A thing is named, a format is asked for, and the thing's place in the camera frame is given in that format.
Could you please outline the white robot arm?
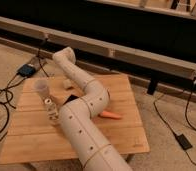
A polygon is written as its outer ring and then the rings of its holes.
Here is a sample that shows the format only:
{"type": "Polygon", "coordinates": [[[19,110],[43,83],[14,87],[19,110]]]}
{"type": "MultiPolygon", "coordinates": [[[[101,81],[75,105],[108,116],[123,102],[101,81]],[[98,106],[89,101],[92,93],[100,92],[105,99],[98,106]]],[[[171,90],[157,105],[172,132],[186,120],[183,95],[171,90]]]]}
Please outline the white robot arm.
{"type": "Polygon", "coordinates": [[[107,107],[107,89],[92,75],[78,67],[72,48],[53,54],[53,60],[84,92],[59,109],[59,123],[75,150],[83,171],[132,171],[128,163],[91,120],[107,107]]]}

